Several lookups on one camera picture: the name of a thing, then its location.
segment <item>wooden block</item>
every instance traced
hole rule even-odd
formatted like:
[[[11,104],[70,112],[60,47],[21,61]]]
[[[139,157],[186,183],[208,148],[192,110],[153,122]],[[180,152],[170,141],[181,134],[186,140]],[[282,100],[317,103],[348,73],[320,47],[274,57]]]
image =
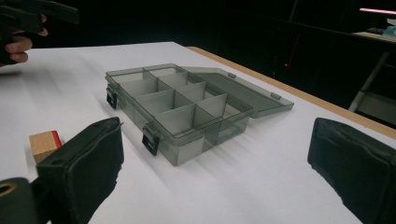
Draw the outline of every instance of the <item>wooden block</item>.
[[[40,163],[62,145],[56,131],[33,134],[29,139],[35,163]]]

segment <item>plastic organizer box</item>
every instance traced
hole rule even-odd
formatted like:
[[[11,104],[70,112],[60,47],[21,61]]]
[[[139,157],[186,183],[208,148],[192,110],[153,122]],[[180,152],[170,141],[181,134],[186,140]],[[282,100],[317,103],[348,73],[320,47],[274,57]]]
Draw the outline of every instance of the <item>plastic organizer box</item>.
[[[249,118],[293,103],[218,68],[161,64],[106,73],[107,101],[143,133],[143,144],[180,165],[240,133]]]

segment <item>box lid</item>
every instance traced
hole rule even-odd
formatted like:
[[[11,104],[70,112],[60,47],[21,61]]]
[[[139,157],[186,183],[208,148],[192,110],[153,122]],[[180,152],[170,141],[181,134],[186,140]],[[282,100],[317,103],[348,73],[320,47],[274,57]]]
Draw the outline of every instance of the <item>box lid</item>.
[[[291,110],[294,106],[293,102],[282,96],[262,89],[224,70],[209,67],[181,67],[251,105],[253,107],[253,113],[250,117],[253,119]]]

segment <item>wooden table edge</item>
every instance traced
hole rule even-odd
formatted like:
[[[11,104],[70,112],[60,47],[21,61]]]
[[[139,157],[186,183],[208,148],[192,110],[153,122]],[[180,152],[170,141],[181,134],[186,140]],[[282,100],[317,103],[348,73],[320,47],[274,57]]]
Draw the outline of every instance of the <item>wooden table edge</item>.
[[[372,129],[372,130],[374,130],[376,132],[379,132],[379,133],[382,133],[382,134],[384,134],[384,135],[386,135],[386,136],[388,136],[390,138],[396,139],[396,130],[392,129],[392,128],[384,125],[384,124],[378,123],[378,122],[376,122],[376,121],[374,121],[372,119],[367,119],[364,116],[361,116],[361,115],[358,115],[356,113],[353,113],[353,112],[351,112],[351,111],[349,111],[347,109],[344,109],[341,106],[331,104],[331,103],[329,103],[327,101],[319,99],[318,97],[313,96],[311,94],[308,94],[308,93],[306,93],[304,91],[297,90],[297,89],[295,89],[295,88],[293,88],[293,87],[291,87],[291,86],[289,86],[289,85],[287,85],[285,83],[282,83],[282,82],[277,81],[277,80],[275,80],[275,79],[273,79],[271,77],[267,77],[267,76],[265,76],[263,74],[255,72],[255,71],[253,71],[251,69],[248,69],[248,68],[246,68],[246,67],[244,67],[244,66],[242,66],[240,64],[233,63],[233,62],[231,62],[231,61],[229,61],[227,59],[221,58],[220,56],[218,56],[216,54],[213,54],[211,52],[208,52],[208,51],[206,51],[204,49],[199,49],[199,48],[196,48],[196,47],[187,47],[187,49],[190,49],[190,50],[192,50],[194,52],[197,52],[197,53],[199,53],[201,55],[204,55],[207,58],[210,58],[210,59],[212,59],[212,60],[214,60],[216,62],[223,63],[223,64],[225,64],[225,65],[227,65],[227,66],[229,66],[229,67],[231,67],[233,69],[236,69],[236,70],[238,70],[240,72],[243,72],[243,73],[245,73],[247,75],[250,75],[252,77],[255,77],[255,78],[257,78],[259,80],[262,80],[262,81],[264,81],[264,82],[266,82],[268,84],[271,84],[271,85],[273,85],[275,87],[278,87],[281,90],[287,91],[287,92],[289,92],[289,93],[291,93],[291,94],[293,94],[293,95],[295,95],[297,97],[300,97],[300,98],[302,98],[302,99],[304,99],[304,100],[306,100],[306,101],[308,101],[308,102],[310,102],[310,103],[312,103],[314,105],[318,105],[318,106],[320,106],[322,108],[325,108],[325,109],[327,109],[329,111],[332,111],[333,113],[335,113],[335,114],[337,114],[337,115],[339,115],[341,117],[344,117],[346,119],[350,119],[350,120],[352,120],[352,121],[354,121],[356,123],[359,123],[359,124],[363,125],[366,128]]]

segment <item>white table surface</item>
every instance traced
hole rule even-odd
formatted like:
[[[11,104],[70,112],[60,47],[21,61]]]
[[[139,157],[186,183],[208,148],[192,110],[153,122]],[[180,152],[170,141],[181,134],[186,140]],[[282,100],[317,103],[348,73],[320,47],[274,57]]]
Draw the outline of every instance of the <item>white table surface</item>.
[[[33,181],[29,135],[56,130],[67,142],[91,123],[120,117],[125,162],[90,223],[360,223],[307,162],[315,118],[342,121],[396,148],[396,140],[212,61],[173,42],[31,49],[0,68],[0,179]],[[251,119],[244,133],[178,167],[151,156],[142,133],[106,102],[106,71],[163,63],[218,67],[295,103]]]

